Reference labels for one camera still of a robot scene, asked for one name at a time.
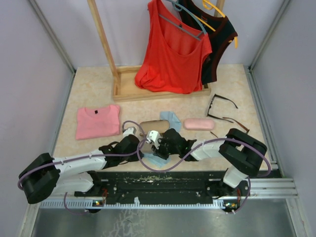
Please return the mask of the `tortoiseshell brown sunglasses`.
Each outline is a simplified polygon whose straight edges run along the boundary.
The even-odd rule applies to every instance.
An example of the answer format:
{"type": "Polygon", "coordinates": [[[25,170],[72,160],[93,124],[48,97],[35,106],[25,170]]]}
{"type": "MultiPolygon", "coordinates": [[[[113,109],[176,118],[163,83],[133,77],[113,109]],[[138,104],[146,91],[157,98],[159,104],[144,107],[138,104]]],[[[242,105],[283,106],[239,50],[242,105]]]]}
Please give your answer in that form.
{"type": "Polygon", "coordinates": [[[246,126],[244,126],[242,123],[240,123],[239,121],[237,121],[234,118],[230,118],[230,117],[223,117],[224,120],[228,120],[229,122],[235,122],[236,124],[238,124],[241,128],[243,128],[245,130],[245,133],[248,134],[250,132],[250,129],[248,129],[246,126]]]}

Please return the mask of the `small light blue cloth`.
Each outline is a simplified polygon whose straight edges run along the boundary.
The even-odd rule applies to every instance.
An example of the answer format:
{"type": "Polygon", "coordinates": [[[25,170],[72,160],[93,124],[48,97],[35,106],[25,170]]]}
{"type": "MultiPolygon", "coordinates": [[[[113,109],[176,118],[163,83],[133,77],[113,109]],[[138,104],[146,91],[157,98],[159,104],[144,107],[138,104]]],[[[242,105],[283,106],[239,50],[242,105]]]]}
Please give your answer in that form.
{"type": "Polygon", "coordinates": [[[168,157],[167,159],[163,159],[150,153],[144,153],[144,158],[159,168],[162,168],[163,166],[167,165],[171,161],[171,157],[168,157]]]}

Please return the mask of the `yellow plastic hanger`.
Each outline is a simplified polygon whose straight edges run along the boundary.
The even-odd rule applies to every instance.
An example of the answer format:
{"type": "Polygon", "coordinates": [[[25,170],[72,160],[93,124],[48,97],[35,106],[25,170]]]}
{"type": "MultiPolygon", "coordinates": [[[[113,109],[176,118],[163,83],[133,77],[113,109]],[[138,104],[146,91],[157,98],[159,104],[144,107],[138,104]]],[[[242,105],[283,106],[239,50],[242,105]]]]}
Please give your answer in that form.
{"type": "MultiPolygon", "coordinates": [[[[214,17],[223,17],[225,18],[226,15],[223,13],[223,8],[224,8],[224,4],[225,4],[225,0],[217,0],[216,4],[213,4],[210,0],[202,0],[202,6],[206,9],[206,10],[214,10],[214,17]]],[[[208,28],[210,28],[212,31],[215,31],[214,28],[212,28],[211,26],[209,26],[207,23],[204,23],[205,25],[208,26],[208,28]]],[[[234,40],[231,40],[230,42],[234,41],[234,45],[235,45],[235,49],[238,48],[238,38],[234,37],[234,40]]]]}

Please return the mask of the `wooden clothes rack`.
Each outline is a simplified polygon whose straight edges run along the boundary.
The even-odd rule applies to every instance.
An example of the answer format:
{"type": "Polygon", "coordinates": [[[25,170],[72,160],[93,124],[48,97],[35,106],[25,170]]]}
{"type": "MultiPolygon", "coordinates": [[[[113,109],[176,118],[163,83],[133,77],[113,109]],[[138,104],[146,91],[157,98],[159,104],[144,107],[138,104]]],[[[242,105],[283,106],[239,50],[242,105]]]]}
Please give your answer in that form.
{"type": "Polygon", "coordinates": [[[145,89],[138,88],[134,83],[134,78],[141,66],[115,65],[111,49],[106,38],[106,33],[101,21],[101,17],[99,15],[97,4],[94,0],[89,0],[88,5],[113,75],[113,100],[115,102],[142,101],[189,96],[208,96],[211,93],[211,88],[209,88],[208,85],[204,85],[202,90],[192,92],[191,94],[151,92],[145,89]]]}

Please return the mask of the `red tank top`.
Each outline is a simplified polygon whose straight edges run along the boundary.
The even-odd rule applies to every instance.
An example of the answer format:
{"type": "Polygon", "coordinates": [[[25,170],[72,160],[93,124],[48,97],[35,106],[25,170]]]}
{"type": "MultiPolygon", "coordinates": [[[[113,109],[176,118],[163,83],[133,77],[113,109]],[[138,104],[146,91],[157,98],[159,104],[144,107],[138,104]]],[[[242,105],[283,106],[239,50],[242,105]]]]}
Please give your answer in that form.
{"type": "Polygon", "coordinates": [[[135,84],[151,92],[202,90],[202,65],[212,52],[208,33],[175,17],[160,0],[148,3],[150,33],[135,84]]]}

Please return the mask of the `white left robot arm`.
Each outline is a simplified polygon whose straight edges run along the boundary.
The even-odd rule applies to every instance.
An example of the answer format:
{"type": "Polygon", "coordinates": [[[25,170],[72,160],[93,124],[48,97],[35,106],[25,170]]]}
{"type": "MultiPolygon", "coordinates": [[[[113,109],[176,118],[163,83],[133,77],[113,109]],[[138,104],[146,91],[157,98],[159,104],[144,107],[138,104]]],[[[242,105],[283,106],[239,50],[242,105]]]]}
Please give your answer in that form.
{"type": "Polygon", "coordinates": [[[51,196],[65,193],[99,195],[103,184],[96,171],[134,162],[142,158],[137,152],[140,140],[134,135],[125,136],[89,153],[53,158],[49,153],[39,155],[19,175],[18,188],[29,204],[39,203],[51,196]]]}

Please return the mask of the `black maroon-trimmed tank top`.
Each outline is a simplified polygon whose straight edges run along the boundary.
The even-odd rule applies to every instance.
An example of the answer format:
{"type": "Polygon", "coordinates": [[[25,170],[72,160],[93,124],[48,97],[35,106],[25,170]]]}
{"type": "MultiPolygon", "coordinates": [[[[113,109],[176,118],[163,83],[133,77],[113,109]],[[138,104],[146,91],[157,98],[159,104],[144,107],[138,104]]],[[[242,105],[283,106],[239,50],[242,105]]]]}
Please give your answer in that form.
{"type": "Polygon", "coordinates": [[[202,84],[216,82],[217,67],[220,59],[231,41],[233,41],[238,34],[228,17],[209,15],[197,7],[191,0],[180,0],[179,4],[206,23],[204,28],[208,33],[212,52],[203,63],[201,82],[202,84]]]}

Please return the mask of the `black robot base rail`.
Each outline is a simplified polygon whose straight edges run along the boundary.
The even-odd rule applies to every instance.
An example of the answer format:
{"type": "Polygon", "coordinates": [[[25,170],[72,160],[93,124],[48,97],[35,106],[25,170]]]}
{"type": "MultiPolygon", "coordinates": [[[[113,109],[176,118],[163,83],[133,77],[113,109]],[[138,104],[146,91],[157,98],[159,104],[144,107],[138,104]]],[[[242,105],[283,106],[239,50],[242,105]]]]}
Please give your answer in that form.
{"type": "Polygon", "coordinates": [[[242,181],[230,188],[220,179],[222,171],[192,172],[94,172],[95,179],[89,191],[76,191],[75,196],[96,198],[96,206],[134,204],[158,207],[189,207],[216,205],[224,207],[227,197],[229,209],[237,209],[247,195],[249,184],[242,181]]]}

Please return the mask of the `grey-blue plastic hanger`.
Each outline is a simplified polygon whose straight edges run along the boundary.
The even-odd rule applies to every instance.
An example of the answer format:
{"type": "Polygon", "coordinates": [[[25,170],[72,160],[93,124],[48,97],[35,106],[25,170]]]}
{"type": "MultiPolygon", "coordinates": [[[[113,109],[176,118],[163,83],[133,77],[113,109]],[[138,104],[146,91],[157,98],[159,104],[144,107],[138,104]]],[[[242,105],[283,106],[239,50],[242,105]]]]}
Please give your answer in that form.
{"type": "Polygon", "coordinates": [[[208,36],[204,23],[202,23],[191,11],[183,6],[180,0],[168,0],[168,2],[170,2],[173,9],[178,12],[179,20],[176,22],[176,20],[158,13],[158,16],[161,19],[198,41],[201,41],[203,36],[208,36]]]}

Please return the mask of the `pink glasses case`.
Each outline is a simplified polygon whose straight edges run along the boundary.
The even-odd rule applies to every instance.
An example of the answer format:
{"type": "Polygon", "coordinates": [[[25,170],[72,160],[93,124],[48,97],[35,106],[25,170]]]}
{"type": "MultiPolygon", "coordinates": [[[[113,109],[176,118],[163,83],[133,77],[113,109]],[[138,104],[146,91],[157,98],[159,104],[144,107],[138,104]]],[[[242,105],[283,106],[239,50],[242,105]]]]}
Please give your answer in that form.
{"type": "Polygon", "coordinates": [[[215,122],[210,118],[187,118],[183,121],[186,130],[210,131],[214,129],[215,122]]]}

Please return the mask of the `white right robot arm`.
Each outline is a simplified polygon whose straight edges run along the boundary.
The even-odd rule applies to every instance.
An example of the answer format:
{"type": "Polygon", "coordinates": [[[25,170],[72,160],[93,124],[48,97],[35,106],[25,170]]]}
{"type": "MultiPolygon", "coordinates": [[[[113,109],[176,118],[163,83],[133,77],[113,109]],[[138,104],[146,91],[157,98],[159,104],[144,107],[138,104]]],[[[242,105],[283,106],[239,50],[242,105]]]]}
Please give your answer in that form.
{"type": "Polygon", "coordinates": [[[229,130],[224,138],[215,138],[195,145],[197,140],[186,140],[175,129],[164,134],[150,131],[146,136],[152,143],[154,155],[167,159],[178,155],[184,161],[201,161],[207,158],[226,159],[231,167],[225,172],[221,191],[230,196],[238,190],[238,185],[247,177],[258,175],[262,162],[266,162],[267,146],[236,128],[229,130]]]}

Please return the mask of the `folded pink t-shirt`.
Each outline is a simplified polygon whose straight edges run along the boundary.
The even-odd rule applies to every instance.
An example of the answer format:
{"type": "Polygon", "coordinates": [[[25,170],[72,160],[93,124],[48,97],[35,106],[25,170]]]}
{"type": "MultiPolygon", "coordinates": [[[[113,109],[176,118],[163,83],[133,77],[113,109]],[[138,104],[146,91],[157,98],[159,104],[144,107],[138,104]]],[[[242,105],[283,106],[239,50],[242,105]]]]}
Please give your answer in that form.
{"type": "Polygon", "coordinates": [[[97,109],[79,108],[75,139],[86,140],[119,135],[119,114],[120,106],[113,104],[97,109]]]}

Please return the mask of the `black frame sunglasses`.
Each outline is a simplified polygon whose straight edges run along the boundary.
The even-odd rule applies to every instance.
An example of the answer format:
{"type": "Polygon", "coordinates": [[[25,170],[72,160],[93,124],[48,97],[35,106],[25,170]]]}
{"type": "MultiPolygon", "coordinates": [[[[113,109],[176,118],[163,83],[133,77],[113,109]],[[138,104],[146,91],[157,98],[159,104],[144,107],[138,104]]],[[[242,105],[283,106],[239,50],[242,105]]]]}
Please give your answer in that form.
{"type": "Polygon", "coordinates": [[[225,96],[214,94],[209,103],[206,116],[211,119],[228,121],[229,123],[233,123],[229,118],[225,117],[225,110],[231,110],[232,108],[238,109],[237,104],[232,100],[225,96]]]}

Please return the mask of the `plaid brown glasses case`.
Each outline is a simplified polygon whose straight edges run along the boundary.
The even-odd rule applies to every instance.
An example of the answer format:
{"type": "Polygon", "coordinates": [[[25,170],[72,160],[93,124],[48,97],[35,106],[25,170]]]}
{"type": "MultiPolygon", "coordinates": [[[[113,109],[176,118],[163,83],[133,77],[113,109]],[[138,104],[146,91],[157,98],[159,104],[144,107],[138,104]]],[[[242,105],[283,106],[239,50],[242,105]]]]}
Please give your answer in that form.
{"type": "Polygon", "coordinates": [[[140,136],[144,137],[149,131],[155,130],[160,134],[165,133],[170,128],[170,123],[167,120],[149,120],[140,123],[144,132],[140,132],[140,136]]]}

